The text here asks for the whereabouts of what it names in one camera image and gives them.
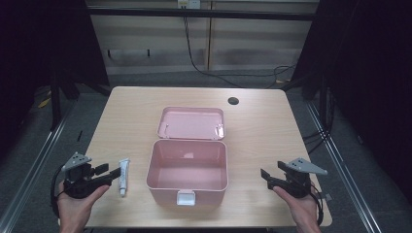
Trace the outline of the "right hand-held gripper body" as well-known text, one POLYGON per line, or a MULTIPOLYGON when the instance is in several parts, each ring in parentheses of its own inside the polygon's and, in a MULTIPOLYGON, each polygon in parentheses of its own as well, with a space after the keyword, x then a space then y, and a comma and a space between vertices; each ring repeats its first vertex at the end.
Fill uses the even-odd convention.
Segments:
POLYGON ((286 164, 292 169, 290 172, 282 170, 286 178, 281 180, 273 177, 274 182, 267 182, 267 188, 279 186, 294 198, 303 198, 311 193, 310 174, 327 174, 327 170, 301 157, 286 164))

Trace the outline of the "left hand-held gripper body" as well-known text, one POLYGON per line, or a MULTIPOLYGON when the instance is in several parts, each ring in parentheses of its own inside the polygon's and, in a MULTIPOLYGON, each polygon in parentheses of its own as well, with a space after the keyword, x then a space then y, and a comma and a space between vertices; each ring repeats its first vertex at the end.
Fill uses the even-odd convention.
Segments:
POLYGON ((90 164, 89 156, 75 152, 69 160, 62 166, 61 171, 64 173, 64 192, 72 198, 83 199, 88 197, 93 191, 102 185, 111 185, 112 183, 103 183, 98 178, 105 173, 95 176, 94 168, 90 164))

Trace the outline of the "white wall outlet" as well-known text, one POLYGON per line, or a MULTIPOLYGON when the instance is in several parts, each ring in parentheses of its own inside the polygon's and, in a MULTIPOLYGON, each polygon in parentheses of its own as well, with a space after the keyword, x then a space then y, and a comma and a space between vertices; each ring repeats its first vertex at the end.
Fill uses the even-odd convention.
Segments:
POLYGON ((177 7, 179 9, 200 10, 201 1, 200 0, 177 0, 177 7))

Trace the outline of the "person's right hand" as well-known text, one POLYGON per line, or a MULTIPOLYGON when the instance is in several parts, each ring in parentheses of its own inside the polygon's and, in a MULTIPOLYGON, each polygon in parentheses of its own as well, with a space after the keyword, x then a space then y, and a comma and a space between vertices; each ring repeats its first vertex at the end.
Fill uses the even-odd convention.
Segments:
POLYGON ((292 214, 292 219, 297 226, 309 227, 310 225, 318 225, 317 204, 310 195, 304 198, 294 198, 279 186, 275 186, 273 191, 287 203, 292 214))

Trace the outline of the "person's left hand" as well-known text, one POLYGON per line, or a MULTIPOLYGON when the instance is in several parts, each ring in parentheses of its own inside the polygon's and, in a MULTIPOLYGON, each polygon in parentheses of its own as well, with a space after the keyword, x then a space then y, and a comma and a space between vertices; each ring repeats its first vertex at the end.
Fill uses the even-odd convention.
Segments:
POLYGON ((61 194, 57 198, 61 227, 85 227, 91 215, 92 207, 108 190, 102 185, 83 199, 72 198, 64 192, 64 184, 59 184, 61 194))

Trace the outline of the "black curtain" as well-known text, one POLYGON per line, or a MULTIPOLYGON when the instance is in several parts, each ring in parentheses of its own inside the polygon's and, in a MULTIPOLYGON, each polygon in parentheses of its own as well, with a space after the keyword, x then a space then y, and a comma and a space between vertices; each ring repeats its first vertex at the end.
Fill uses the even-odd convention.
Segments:
POLYGON ((0 160, 44 85, 67 98, 109 85, 86 0, 0 0, 0 160))
POLYGON ((328 85, 412 204, 412 0, 319 0, 292 78, 328 85))

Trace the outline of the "white ointment tube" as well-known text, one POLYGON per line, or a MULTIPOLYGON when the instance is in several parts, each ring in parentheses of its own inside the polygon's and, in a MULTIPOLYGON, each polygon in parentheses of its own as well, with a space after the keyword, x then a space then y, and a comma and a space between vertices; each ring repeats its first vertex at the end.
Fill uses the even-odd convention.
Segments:
POLYGON ((119 191, 120 191, 121 197, 124 197, 127 191, 129 162, 130 162, 129 158, 122 159, 119 162, 119 166, 120 166, 119 191))

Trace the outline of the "pink plastic box with lid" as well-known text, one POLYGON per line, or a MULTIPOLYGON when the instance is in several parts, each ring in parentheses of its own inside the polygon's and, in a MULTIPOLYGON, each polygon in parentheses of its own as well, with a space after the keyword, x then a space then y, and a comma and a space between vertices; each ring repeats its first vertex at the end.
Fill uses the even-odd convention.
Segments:
POLYGON ((228 187, 223 110, 166 107, 147 173, 147 187, 160 205, 221 204, 228 187))

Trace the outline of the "black horizontal frame bar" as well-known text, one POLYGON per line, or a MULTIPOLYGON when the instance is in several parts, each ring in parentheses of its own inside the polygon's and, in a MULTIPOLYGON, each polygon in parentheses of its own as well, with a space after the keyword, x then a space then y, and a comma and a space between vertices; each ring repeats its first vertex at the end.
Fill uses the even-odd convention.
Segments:
POLYGON ((315 14, 276 13, 276 12, 245 12, 223 10, 179 10, 179 9, 140 9, 140 8, 107 8, 92 6, 87 11, 99 16, 128 16, 128 17, 206 17, 206 18, 241 18, 269 20, 312 21, 315 14))

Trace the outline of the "metal floor rail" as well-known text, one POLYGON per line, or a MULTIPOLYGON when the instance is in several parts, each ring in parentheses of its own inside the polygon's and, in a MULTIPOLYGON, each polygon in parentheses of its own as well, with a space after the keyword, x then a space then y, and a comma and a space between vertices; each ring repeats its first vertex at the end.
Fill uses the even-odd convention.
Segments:
POLYGON ((324 128, 322 127, 320 114, 319 111, 316 109, 315 104, 312 102, 308 102, 306 106, 318 132, 321 134, 321 137, 324 140, 326 150, 329 156, 331 157, 331 160, 333 161, 335 168, 345 188, 348 191, 348 194, 355 206, 355 209, 357 210, 360 216, 360 219, 367 233, 383 233, 375 215, 369 208, 369 205, 365 201, 359 187, 357 186, 352 174, 350 173, 338 147, 334 143, 332 137, 328 136, 324 128))
POLYGON ((0 233, 12 233, 17 219, 19 218, 33 188, 38 182, 41 172, 51 157, 53 148, 57 143, 67 121, 67 117, 71 114, 76 106, 75 101, 70 101, 67 108, 63 111, 61 120, 56 127, 48 134, 48 138, 43 143, 41 150, 38 152, 32 166, 26 173, 22 184, 17 188, 17 193, 9 202, 4 214, 0 217, 0 233))

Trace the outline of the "black metal stand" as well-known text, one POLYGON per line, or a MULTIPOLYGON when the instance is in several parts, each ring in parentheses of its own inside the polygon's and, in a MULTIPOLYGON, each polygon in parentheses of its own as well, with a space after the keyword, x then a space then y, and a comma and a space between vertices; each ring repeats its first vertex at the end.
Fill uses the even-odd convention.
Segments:
POLYGON ((51 109, 52 109, 52 122, 51 131, 55 130, 61 121, 61 109, 60 109, 60 94, 57 74, 51 75, 51 109))

